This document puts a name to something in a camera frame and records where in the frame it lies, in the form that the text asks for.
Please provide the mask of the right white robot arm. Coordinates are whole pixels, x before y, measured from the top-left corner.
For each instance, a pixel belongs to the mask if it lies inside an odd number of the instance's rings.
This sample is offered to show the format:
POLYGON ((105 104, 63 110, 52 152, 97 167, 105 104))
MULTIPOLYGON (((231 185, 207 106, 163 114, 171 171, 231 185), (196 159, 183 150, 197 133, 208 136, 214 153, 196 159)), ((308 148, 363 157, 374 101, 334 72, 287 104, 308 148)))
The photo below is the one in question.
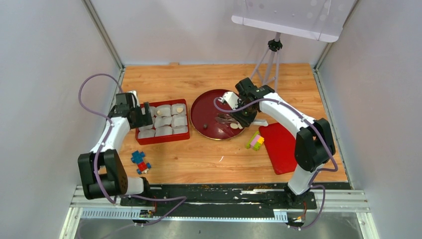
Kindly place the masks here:
POLYGON ((249 78, 239 81, 237 99, 231 116, 242 127, 249 127, 258 112, 273 118, 295 139, 294 159, 297 166, 285 186, 284 201, 296 208, 303 203, 311 183, 322 167, 333 158, 335 146, 329 122, 314 119, 284 101, 271 87, 258 87, 249 78))

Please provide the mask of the red chocolate box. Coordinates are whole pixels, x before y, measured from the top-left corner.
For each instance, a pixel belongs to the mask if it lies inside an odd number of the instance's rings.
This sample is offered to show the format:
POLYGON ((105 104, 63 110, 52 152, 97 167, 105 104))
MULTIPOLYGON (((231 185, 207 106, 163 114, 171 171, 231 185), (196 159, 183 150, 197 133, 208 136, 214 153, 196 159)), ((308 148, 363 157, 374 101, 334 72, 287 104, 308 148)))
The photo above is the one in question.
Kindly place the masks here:
POLYGON ((136 129, 140 145, 190 139, 187 101, 176 99, 150 103, 153 124, 136 129))

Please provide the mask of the metal tongs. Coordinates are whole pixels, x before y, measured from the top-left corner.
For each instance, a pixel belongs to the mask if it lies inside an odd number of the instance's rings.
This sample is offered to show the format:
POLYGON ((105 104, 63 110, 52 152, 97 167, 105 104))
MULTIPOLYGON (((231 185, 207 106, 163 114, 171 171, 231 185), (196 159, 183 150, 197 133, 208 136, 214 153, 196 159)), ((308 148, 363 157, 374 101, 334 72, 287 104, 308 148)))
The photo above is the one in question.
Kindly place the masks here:
MULTIPOLYGON (((237 121, 236 119, 234 119, 233 117, 231 117, 228 114, 219 113, 215 117, 215 120, 218 123, 228 123, 228 124, 235 123, 235 124, 238 125, 238 128, 241 128, 242 127, 242 125, 240 124, 239 121, 237 121)), ((250 125, 268 126, 269 124, 268 124, 268 122, 265 119, 255 119, 250 125)))

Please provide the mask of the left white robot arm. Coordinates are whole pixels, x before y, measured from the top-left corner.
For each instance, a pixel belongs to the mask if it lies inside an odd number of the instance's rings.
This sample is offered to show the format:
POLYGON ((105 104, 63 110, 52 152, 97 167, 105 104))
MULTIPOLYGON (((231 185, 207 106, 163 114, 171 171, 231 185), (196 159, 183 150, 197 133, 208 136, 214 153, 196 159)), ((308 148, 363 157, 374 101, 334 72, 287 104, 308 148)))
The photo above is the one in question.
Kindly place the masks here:
POLYGON ((78 157, 82 188, 88 200, 133 194, 141 206, 152 201, 146 178, 129 177, 118 154, 132 129, 152 123, 150 105, 145 105, 143 109, 136 91, 117 94, 99 141, 90 152, 78 157))

